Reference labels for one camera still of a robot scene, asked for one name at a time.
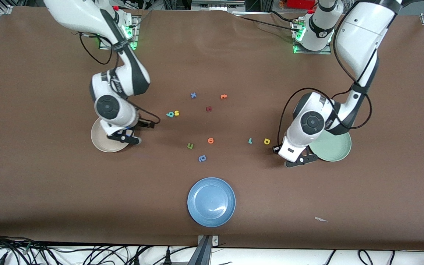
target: white floor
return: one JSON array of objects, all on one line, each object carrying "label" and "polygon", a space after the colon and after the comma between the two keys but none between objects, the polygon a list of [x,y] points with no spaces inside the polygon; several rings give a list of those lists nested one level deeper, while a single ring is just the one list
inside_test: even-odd
[{"label": "white floor", "polygon": [[[63,247],[61,250],[75,250],[78,247]],[[133,257],[137,247],[128,247],[128,256]],[[195,248],[183,250],[171,256],[173,262],[188,261]],[[153,247],[146,250],[140,256],[141,265],[151,265],[165,255],[166,247]],[[245,249],[245,248],[215,248],[212,253],[211,265],[221,265],[232,262],[231,265],[324,265],[332,251],[331,250],[271,250],[271,249]],[[0,250],[0,258],[6,250]],[[82,265],[85,258],[91,251],[79,251],[74,253],[57,253],[57,259],[63,265]],[[125,260],[127,251],[118,252]],[[374,265],[388,265],[392,252],[390,251],[368,251]],[[103,257],[108,255],[104,252],[91,264],[96,265]],[[363,255],[365,262],[370,262]],[[123,265],[118,258],[109,257],[116,265]],[[40,255],[37,256],[37,264],[46,264]],[[424,252],[419,251],[397,251],[393,260],[393,265],[424,265]],[[10,252],[5,265],[17,265],[15,256]],[[358,258],[356,250],[337,250],[330,265],[363,265]]]}]

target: beige plate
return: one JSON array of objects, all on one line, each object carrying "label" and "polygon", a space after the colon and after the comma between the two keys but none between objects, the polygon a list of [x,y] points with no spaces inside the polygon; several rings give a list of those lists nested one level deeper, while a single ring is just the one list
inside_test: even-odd
[{"label": "beige plate", "polygon": [[91,128],[91,141],[97,149],[106,153],[114,153],[128,146],[126,142],[122,143],[109,139],[99,123],[100,120],[101,118],[98,118]]}]

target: brown table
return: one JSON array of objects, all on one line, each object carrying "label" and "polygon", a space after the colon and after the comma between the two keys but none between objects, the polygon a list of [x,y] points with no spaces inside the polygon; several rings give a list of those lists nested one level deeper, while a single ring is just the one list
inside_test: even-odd
[{"label": "brown table", "polygon": [[[271,152],[294,91],[311,86],[332,95],[351,85],[334,56],[293,54],[290,41],[284,29],[226,12],[153,11],[136,50],[152,84],[131,100],[163,120],[141,131],[140,146],[108,154],[89,137],[96,114],[88,91],[91,76],[108,67],[45,8],[15,7],[0,20],[0,234],[190,245],[213,233],[230,247],[424,250],[419,18],[393,22],[370,91],[372,119],[351,131],[351,153],[337,163],[288,169]],[[175,110],[180,116],[165,115]],[[357,124],[366,113],[364,106]],[[192,185],[210,176],[237,196],[231,220],[214,229],[195,223],[186,206]]]}]

